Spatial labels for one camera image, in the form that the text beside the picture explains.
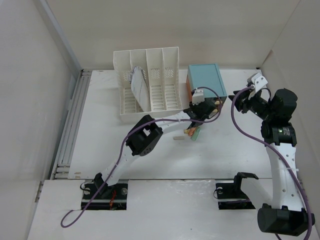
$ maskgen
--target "white file organizer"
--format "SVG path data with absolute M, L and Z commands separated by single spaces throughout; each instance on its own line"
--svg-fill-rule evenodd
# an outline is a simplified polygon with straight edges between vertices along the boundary
M 113 52 L 120 93 L 120 118 L 125 123 L 136 123 L 144 115 L 163 118 L 182 110 L 179 95 L 179 48 L 165 47 Z M 143 69 L 150 95 L 150 111 L 143 112 L 136 101 L 128 76 L 132 69 Z

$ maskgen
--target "screw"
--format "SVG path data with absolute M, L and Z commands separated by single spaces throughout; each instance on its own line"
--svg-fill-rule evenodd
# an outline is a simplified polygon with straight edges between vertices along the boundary
M 218 187 L 218 188 L 216 189 L 216 193 L 217 193 L 217 194 L 223 194 L 223 193 L 224 193 L 223 188 L 222 188 L 221 186 Z
M 122 195 L 127 195 L 127 193 L 128 193 L 128 189 L 126 189 L 125 187 L 121 189 Z

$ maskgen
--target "white panel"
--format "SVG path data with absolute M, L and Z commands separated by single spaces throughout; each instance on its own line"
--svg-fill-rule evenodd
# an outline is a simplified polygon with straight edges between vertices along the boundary
M 292 124 L 296 165 L 316 219 L 320 218 L 320 1 L 302 0 L 262 66 L 273 93 L 288 88 L 298 96 Z
M 129 181 L 127 210 L 88 210 L 70 228 L 60 227 L 62 217 L 79 209 L 79 180 L 47 180 L 28 240 L 274 240 L 260 232 L 256 210 L 219 210 L 214 180 Z M 269 193 L 272 181 L 262 180 Z M 64 224 L 75 219 L 71 213 Z M 303 239 L 283 237 L 283 240 Z M 309 240 L 319 240 L 315 228 Z
M 180 66 L 259 67 L 299 0 L 48 0 L 84 68 L 113 51 L 179 47 Z
M 0 239 L 23 240 L 53 158 L 71 72 L 32 0 L 2 2 L 0 33 Z
M 221 69 L 227 93 L 244 88 L 257 70 Z M 187 70 L 179 71 L 182 108 L 188 108 Z M 93 179 L 119 156 L 120 144 L 134 124 L 119 118 L 119 91 L 115 71 L 93 71 L 69 171 L 69 178 Z M 161 137 L 152 153 L 136 160 L 123 179 L 226 179 L 237 172 L 271 178 L 265 147 L 239 133 L 231 121 L 231 101 L 220 119 L 201 127 L 197 141 L 173 140 L 176 131 Z M 261 120 L 253 113 L 235 112 L 239 125 L 261 138 Z

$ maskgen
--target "red wire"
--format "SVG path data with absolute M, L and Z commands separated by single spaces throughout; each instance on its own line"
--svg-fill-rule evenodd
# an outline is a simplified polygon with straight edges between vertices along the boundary
M 112 208 L 112 205 L 114 204 L 114 200 L 115 200 L 115 198 L 116 198 L 116 195 L 117 195 L 116 190 L 113 190 L 113 192 L 112 192 L 112 198 L 111 198 L 111 200 L 110 200 L 110 202 L 109 202 L 110 210 L 111 210 L 111 208 Z

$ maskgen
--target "paper sheet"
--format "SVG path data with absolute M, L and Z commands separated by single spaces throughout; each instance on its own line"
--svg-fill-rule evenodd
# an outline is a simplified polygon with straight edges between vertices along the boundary
M 143 69 L 139 66 L 134 67 L 131 79 L 131 91 L 144 112 L 150 112 L 150 96 Z

